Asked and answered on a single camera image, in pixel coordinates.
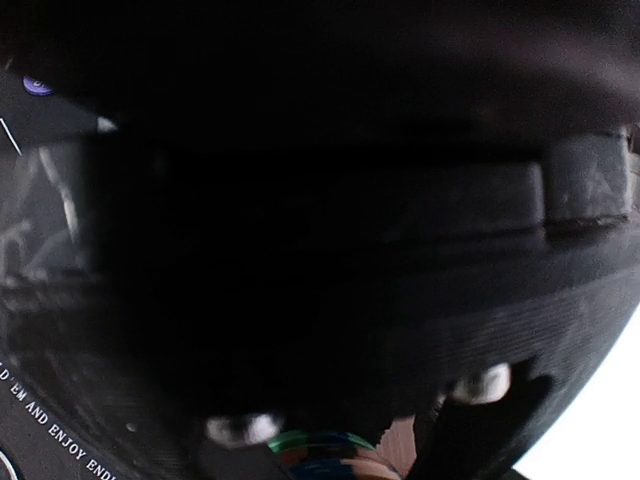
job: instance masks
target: silver bolt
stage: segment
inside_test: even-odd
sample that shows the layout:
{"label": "silver bolt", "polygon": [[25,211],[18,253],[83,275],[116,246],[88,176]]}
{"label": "silver bolt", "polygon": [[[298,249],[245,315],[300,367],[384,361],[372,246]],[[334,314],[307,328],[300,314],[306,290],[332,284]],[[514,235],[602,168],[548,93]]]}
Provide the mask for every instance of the silver bolt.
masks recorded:
{"label": "silver bolt", "polygon": [[266,443],[282,428],[276,415],[260,413],[239,417],[213,417],[207,420],[206,434],[210,440],[226,448],[248,447]]}
{"label": "silver bolt", "polygon": [[462,377],[451,391],[450,398],[465,405],[485,405],[501,400],[511,386],[511,367],[501,363],[484,372]]}

